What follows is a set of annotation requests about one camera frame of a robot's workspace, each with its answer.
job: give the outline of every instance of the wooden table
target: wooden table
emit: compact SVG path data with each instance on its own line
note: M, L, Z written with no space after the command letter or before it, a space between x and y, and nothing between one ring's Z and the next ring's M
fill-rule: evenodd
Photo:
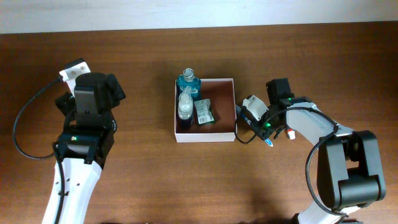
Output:
M266 82L287 77L297 96L333 119L374 132L387 195L351 217L394 223L397 36L396 22L0 35L0 221L41 222L55 159L19 154L12 123L67 62L83 57L92 71L114 73L127 94L113 110L119 129L86 223L280 223L311 203L304 175L311 144L300 134L281 136L274 147L259 139L246 146L175 142L174 80L186 67L199 78L234 78L237 101L254 94L268 103ZM25 151L52 152L63 124L54 99L67 90L57 85L28 107L17 135Z

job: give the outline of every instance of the clear plastic bottle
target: clear plastic bottle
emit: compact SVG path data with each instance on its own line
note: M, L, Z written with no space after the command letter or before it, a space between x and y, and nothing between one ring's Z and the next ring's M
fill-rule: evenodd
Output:
M199 78L195 77L193 74L193 70L191 68L186 68L183 72L183 75L180 75L177 79L178 85L178 94L186 89L187 86L191 87L191 97L194 101L200 100L200 88L201 81Z
M193 123L193 100L190 86L187 86L178 98L178 122L182 129L189 129Z

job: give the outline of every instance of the white box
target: white box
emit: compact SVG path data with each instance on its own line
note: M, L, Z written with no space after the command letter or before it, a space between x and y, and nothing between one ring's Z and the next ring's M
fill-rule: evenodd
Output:
M234 141L235 95L233 78L201 79L201 98L210 99L215 124L197 124L194 107L194 124L187 131L178 128L177 84L174 100L174 134L177 142L227 142Z

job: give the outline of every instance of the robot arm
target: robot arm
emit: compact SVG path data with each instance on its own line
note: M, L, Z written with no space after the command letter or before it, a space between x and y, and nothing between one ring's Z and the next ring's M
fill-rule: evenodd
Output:
M83 223L91 194L114 143L117 125L111 109L126 96L113 74L92 73L83 59L70 63L60 74L71 91L55 101L65 115L63 132L54 145L62 171L56 164L42 223Z
M255 96L243 101L243 110L248 111L248 116L252 118L251 127L262 140L268 139L274 131L277 137L286 127L300 132L313 145L334 133L331 121L314 113L319 111L314 103L306 97L294 97L286 78L268 82L267 92L271 103L269 107ZM356 132L338 123L336 125L338 130L318 149L317 200L329 211L348 215L382 200L386 186L375 135L370 131ZM347 169L346 160L358 161L359 166ZM292 221L299 224L333 224L343 218L324 211L314 201L306 210L296 214Z

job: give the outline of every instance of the blue bottle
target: blue bottle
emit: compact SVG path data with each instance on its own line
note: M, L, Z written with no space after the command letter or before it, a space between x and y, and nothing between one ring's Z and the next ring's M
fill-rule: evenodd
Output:
M177 79L178 95L186 89L187 86L191 87L191 97L194 101L200 100L200 87L201 81L199 78L193 75L191 68L186 68L183 75L180 75Z

